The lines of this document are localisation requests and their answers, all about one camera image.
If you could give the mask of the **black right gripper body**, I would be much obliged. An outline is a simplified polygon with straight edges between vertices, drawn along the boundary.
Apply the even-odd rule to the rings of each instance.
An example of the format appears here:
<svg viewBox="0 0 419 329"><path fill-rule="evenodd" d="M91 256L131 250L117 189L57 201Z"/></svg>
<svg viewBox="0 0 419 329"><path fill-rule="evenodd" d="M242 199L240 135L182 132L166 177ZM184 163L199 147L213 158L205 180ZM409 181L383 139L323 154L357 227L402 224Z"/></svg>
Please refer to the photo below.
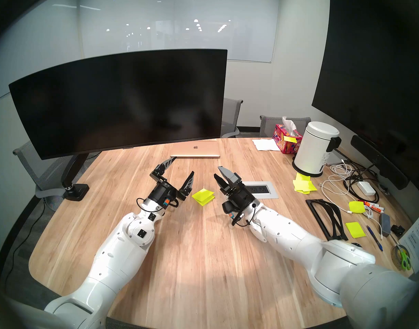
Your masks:
<svg viewBox="0 0 419 329"><path fill-rule="evenodd" d="M225 197L227 198L225 202L225 214L235 213L240 215L249 206L254 204L257 207L259 205L258 199L248 191L244 184L229 189Z"/></svg>

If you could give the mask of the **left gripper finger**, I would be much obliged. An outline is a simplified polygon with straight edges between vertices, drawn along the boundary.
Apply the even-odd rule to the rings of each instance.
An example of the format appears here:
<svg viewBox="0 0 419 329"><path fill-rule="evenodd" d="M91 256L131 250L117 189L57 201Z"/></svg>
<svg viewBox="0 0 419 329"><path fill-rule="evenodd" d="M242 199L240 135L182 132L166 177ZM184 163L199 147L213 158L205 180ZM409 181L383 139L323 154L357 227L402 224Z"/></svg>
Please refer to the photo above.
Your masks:
<svg viewBox="0 0 419 329"><path fill-rule="evenodd" d="M190 173L188 178L183 183L182 187L178 189L177 198L179 200L185 200L187 196L191 193L193 181L194 181L194 171Z"/></svg>
<svg viewBox="0 0 419 329"><path fill-rule="evenodd" d="M157 182L166 182L167 179L163 177L165 170L176 160L177 157L171 157L161 164L157 165L156 168L150 173L150 177Z"/></svg>

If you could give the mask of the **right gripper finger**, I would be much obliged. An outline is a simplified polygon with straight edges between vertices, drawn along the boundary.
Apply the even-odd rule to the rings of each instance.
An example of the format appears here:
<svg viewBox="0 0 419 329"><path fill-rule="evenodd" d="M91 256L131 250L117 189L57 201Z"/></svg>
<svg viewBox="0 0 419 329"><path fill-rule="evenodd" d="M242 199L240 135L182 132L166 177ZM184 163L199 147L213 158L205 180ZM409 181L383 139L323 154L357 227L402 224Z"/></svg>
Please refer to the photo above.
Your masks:
<svg viewBox="0 0 419 329"><path fill-rule="evenodd" d="M240 186L242 184L241 177L238 176L236 173L230 171L229 169L218 166L218 169L223 176L223 179L229 184L229 189L233 189L236 186Z"/></svg>
<svg viewBox="0 0 419 329"><path fill-rule="evenodd" d="M216 180L220 188L220 191L223 193L223 195L226 195L227 192L229 191L229 184L217 174L214 174L214 179Z"/></svg>

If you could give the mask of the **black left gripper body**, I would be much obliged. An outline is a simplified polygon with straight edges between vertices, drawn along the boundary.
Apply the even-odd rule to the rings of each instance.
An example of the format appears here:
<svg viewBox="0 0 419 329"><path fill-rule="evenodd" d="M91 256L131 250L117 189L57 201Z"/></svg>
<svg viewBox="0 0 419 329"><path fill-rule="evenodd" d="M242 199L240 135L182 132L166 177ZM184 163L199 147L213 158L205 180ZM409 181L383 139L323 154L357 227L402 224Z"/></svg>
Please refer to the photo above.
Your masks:
<svg viewBox="0 0 419 329"><path fill-rule="evenodd" d="M157 182L148 199L155 202L162 209L167 209L170 205L177 208L179 206L177 192L178 190L168 182Z"/></svg>

